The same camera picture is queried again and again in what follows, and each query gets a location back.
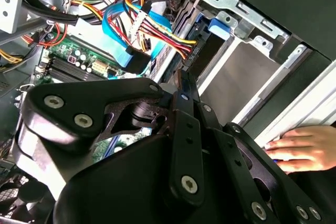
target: capacitor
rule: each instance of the capacitor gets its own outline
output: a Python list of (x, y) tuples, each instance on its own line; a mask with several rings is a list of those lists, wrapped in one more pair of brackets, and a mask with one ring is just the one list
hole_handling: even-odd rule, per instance
[(81, 59), (82, 61), (85, 61), (85, 60), (86, 60), (86, 55), (81, 55), (81, 56), (79, 57), (79, 59)]
[(80, 66), (80, 68), (82, 69), (82, 70), (86, 70), (86, 68), (89, 66), (89, 64), (87, 63), (87, 62), (84, 62), (81, 66)]
[(77, 50), (75, 51), (75, 55), (76, 55), (77, 57), (79, 57), (80, 54), (81, 54), (81, 52), (77, 49)]
[(75, 66), (80, 67), (82, 64), (83, 64), (82, 60), (77, 60), (76, 63), (75, 63)]

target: screw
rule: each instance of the screw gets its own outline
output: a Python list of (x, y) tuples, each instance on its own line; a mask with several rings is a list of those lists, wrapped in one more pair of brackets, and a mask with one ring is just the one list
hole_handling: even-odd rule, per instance
[(266, 220), (267, 215), (261, 204), (258, 202), (252, 202), (251, 207), (255, 215), (258, 216), (260, 220)]
[(189, 100), (189, 98), (186, 96), (186, 95), (184, 95), (184, 94), (181, 94), (181, 96), (182, 96), (182, 98), (184, 99), (184, 100)]
[(93, 120), (88, 115), (79, 114), (75, 116), (75, 123), (82, 128), (89, 128), (93, 125)]
[(159, 89), (156, 87), (156, 86), (154, 86), (154, 85), (149, 85), (149, 87), (152, 89), (152, 90), (154, 90), (154, 91), (158, 91)]
[(61, 97), (49, 95), (44, 98), (44, 104), (52, 109), (59, 109), (64, 106), (64, 101)]
[(233, 130), (237, 133), (240, 133), (240, 129), (237, 126), (232, 126)]
[(309, 210), (311, 211), (311, 213), (314, 215), (316, 219), (321, 220), (320, 214), (314, 208), (310, 207)]
[(49, 34), (47, 34), (47, 37), (48, 37), (48, 39), (54, 39), (55, 35), (49, 33)]
[(198, 190), (196, 181), (190, 176), (183, 176), (181, 183), (183, 188), (190, 194), (195, 194)]
[(207, 111), (207, 112), (211, 112), (211, 108), (208, 105), (204, 105), (203, 108)]
[(296, 206), (296, 209), (303, 219), (308, 220), (308, 214), (302, 207)]

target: black arm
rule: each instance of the black arm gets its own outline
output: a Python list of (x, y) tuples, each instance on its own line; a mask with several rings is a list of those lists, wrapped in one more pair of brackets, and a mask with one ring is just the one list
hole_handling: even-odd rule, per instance
[(242, 128), (219, 124), (193, 77), (175, 77), (174, 94), (145, 78), (48, 84), (28, 92), (23, 126), (74, 158), (97, 141), (153, 129), (75, 175), (56, 203), (55, 224), (328, 223)]

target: blue cable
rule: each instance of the blue cable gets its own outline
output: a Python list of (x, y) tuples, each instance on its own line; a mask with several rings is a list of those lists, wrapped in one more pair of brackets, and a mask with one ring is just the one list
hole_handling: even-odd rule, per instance
[[(116, 59), (116, 61), (122, 66), (122, 67), (126, 67), (128, 65), (128, 63), (130, 62), (130, 60), (132, 59), (132, 55), (129, 55), (128, 53), (125, 52), (125, 49), (128, 47), (128, 44), (126, 42), (124, 42), (121, 37), (111, 28), (110, 24), (109, 24), (109, 17), (111, 15), (115, 15), (115, 14), (119, 14), (119, 13), (123, 13), (125, 10), (123, 8), (122, 3), (119, 4), (114, 4), (109, 6), (106, 11), (105, 14), (103, 16), (103, 20), (102, 20), (102, 28), (103, 28), (103, 32), (109, 36), (113, 42), (116, 42), (116, 45), (111, 45), (113, 46), (114, 52), (113, 52), (113, 56)], [(155, 13), (155, 12), (149, 12), (149, 16), (155, 21), (157, 22), (159, 25), (165, 27), (167, 29), (167, 31), (171, 32), (171, 25), (168, 19), (166, 19), (165, 17)], [(165, 43), (164, 42), (159, 42), (157, 44), (157, 46), (154, 48), (151, 58), (152, 60), (156, 58), (156, 56), (160, 53), (160, 51), (162, 50), (162, 48), (164, 47)]]

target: green circuit board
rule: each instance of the green circuit board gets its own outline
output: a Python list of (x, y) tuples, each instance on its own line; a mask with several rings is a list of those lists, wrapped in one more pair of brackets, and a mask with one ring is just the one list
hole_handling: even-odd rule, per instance
[(118, 69), (118, 64), (115, 61), (109, 60), (106, 57), (93, 52), (85, 47), (78, 45), (77, 43), (73, 42), (69, 38), (65, 38), (62, 43), (59, 45), (53, 46), (50, 48), (50, 52), (54, 53), (58, 57), (68, 60), (69, 56), (75, 56), (74, 53), (76, 50), (81, 52), (81, 55), (86, 55), (87, 61), (94, 62), (95, 60), (99, 60), (107, 65), (109, 65), (113, 69)]

